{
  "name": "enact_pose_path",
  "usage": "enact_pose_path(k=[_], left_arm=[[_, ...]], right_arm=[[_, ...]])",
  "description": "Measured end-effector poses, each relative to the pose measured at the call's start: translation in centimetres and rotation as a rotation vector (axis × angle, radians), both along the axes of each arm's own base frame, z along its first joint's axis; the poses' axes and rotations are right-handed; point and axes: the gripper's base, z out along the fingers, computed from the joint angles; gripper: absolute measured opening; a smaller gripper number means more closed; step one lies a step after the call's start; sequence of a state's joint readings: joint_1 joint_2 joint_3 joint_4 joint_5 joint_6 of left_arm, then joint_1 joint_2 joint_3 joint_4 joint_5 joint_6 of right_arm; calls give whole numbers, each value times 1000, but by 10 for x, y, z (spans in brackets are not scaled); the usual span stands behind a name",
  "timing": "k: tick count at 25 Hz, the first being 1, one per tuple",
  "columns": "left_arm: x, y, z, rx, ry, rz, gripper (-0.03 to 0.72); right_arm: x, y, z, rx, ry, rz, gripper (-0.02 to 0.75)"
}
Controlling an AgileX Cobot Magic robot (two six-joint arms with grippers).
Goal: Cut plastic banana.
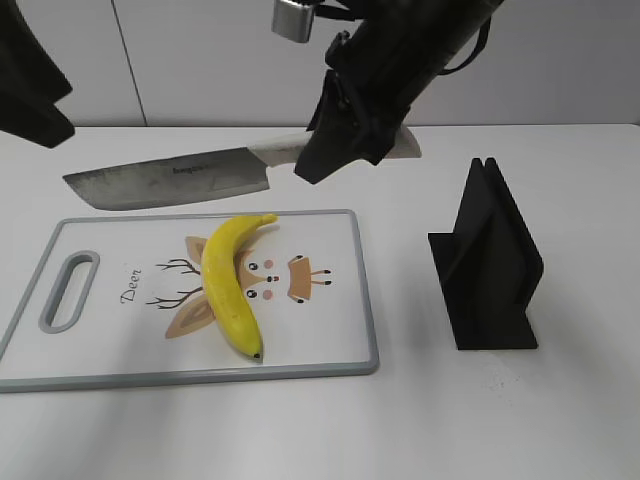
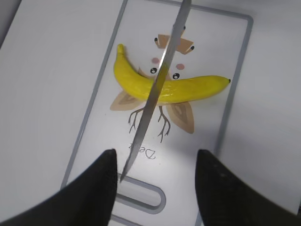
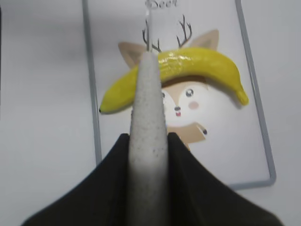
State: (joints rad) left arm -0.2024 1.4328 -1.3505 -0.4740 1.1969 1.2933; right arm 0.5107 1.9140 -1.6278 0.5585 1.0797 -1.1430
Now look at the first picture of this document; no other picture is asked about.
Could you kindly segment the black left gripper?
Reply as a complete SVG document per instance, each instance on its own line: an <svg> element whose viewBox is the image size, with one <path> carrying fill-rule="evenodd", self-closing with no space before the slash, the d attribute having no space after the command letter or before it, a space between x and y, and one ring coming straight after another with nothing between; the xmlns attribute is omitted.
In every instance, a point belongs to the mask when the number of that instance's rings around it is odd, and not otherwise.
<svg viewBox="0 0 640 480"><path fill-rule="evenodd" d="M75 134L56 103L72 86L15 1L1 3L1 130L46 148Z"/></svg>

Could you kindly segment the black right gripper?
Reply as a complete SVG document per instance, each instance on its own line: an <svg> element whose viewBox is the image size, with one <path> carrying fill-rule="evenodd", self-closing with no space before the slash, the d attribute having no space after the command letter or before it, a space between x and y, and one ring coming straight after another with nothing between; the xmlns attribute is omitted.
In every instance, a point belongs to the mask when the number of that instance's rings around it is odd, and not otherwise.
<svg viewBox="0 0 640 480"><path fill-rule="evenodd" d="M358 21L336 35L325 54L319 103L294 173L317 184L364 159L378 165L412 103L470 39L467 67L484 50L497 1L339 1L319 4L330 20Z"/></svg>

